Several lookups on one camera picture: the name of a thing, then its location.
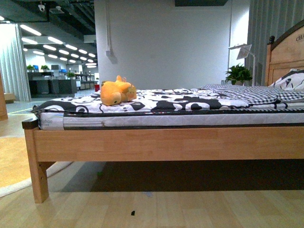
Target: gray curtain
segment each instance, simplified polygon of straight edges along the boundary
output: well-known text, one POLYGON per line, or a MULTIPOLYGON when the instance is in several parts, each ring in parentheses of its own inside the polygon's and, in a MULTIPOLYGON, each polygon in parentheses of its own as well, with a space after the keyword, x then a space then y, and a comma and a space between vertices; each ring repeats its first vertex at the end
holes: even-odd
MULTIPOLYGON (((251 0, 248 43, 256 54, 256 85, 264 85, 267 43, 270 36, 279 38, 293 25, 304 19, 304 0, 251 0)), ((246 59, 253 69, 253 58, 246 59)))
POLYGON ((0 70, 5 93, 17 101, 30 101, 29 80, 17 24, 0 25, 0 70))

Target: black and white patterned bedding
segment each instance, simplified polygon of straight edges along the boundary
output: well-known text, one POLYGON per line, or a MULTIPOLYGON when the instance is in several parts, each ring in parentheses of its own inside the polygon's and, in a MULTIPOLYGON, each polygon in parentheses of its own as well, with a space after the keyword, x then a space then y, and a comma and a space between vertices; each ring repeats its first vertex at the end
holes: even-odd
POLYGON ((198 89, 137 90, 137 99, 114 106, 101 103, 100 92, 88 96, 56 98, 34 106, 32 112, 64 113, 161 113, 163 111, 231 110, 231 109, 287 109, 301 108, 293 103, 304 98, 303 92, 282 91, 265 86, 205 85, 198 89))

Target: black counter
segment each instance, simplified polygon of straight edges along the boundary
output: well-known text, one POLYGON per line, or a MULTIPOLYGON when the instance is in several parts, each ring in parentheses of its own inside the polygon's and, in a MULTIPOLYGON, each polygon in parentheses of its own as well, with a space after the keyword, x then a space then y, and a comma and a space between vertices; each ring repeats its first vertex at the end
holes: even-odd
POLYGON ((29 80, 31 97, 74 97, 76 80, 29 80))

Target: pillow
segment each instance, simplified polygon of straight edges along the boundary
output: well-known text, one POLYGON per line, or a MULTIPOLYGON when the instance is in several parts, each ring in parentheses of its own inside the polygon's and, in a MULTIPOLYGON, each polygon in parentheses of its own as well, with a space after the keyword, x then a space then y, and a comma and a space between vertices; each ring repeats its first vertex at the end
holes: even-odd
POLYGON ((291 69, 288 74, 278 79, 269 87, 304 91, 304 70, 291 69))

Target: plush toy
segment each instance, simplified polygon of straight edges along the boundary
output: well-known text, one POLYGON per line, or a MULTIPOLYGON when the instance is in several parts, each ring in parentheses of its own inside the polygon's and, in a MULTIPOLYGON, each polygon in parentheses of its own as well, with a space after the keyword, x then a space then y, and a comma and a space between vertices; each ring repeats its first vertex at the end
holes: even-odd
POLYGON ((136 99, 136 88, 118 75, 115 82, 102 82, 100 97, 104 105, 117 105, 136 99))

